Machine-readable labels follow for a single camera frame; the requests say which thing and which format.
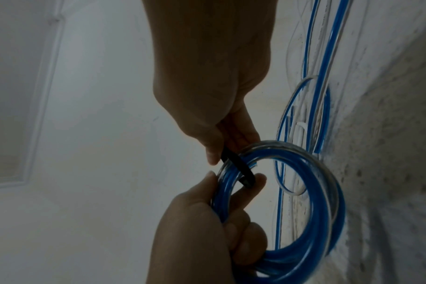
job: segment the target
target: black strap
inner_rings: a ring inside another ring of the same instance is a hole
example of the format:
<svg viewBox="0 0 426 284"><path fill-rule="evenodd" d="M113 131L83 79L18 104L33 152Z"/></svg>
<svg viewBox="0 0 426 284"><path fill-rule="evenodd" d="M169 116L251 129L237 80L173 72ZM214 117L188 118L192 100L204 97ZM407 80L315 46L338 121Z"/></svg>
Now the black strap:
<svg viewBox="0 0 426 284"><path fill-rule="evenodd" d="M254 173L237 154L224 146L224 150L222 150L221 154L221 160L225 163L227 159L229 159L232 164L234 164L235 167L242 173L243 177L240 178L240 183L242 183L248 189L252 188L255 185Z"/></svg>

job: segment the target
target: human hand holding cable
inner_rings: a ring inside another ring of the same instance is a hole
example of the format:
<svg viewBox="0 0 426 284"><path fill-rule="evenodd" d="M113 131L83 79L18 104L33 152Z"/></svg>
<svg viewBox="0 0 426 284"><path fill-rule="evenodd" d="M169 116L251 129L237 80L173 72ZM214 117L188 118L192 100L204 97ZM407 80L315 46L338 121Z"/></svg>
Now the human hand holding cable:
<svg viewBox="0 0 426 284"><path fill-rule="evenodd" d="M245 267L260 259L267 238L244 211L266 183L262 174L255 178L253 188L232 195L224 224L210 207L218 185L213 172L174 198L155 233L147 283L235 283L232 263Z"/></svg>
<svg viewBox="0 0 426 284"><path fill-rule="evenodd" d="M260 141L244 104L266 76L276 0L143 0L154 43L154 95L215 165L223 146Z"/></svg>

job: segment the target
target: cable coil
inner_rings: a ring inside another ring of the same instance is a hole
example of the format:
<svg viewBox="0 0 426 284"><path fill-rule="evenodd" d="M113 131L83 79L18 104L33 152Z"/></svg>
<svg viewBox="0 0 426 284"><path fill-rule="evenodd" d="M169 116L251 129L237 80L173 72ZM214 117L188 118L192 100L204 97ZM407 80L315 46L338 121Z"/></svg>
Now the cable coil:
<svg viewBox="0 0 426 284"><path fill-rule="evenodd" d="M273 159L294 169L305 183L310 196L310 217L302 235L291 245L268 250L254 269L268 277L255 277L234 270L238 283L304 283L320 261L333 249L344 226L345 203L341 188L327 167L295 145L280 141L262 141L245 148L239 157L250 167L258 160ZM221 222L228 218L230 196L242 177L231 161L218 173L218 190L212 208Z"/></svg>

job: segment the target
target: hand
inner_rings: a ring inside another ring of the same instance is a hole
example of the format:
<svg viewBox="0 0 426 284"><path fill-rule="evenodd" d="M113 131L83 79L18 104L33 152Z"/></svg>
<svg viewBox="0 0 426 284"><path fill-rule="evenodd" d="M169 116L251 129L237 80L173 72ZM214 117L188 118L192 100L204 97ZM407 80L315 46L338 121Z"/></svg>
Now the hand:
<svg viewBox="0 0 426 284"><path fill-rule="evenodd" d="M154 42L154 95L215 165L224 145L260 141L245 95L269 70L277 0L143 0Z"/></svg>
<svg viewBox="0 0 426 284"><path fill-rule="evenodd" d="M253 188L232 195L225 224L209 205L217 188L213 172L174 198L155 233L147 284L231 284L232 261L247 266L260 259L266 235L243 210L266 183L262 174L255 178Z"/></svg>

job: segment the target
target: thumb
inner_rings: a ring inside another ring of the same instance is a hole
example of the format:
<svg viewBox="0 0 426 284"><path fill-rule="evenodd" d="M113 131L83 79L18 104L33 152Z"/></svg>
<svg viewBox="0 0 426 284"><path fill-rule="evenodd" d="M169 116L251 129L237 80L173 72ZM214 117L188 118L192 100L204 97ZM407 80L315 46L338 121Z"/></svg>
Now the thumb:
<svg viewBox="0 0 426 284"><path fill-rule="evenodd" d="M208 203L212 199L217 187L218 177L213 171L209 171L200 183L196 184L186 192L185 196L191 200L200 199Z"/></svg>
<svg viewBox="0 0 426 284"><path fill-rule="evenodd" d="M213 127L195 137L205 146L207 161L210 165L216 165L221 159L222 149L224 148L224 136L218 127Z"/></svg>

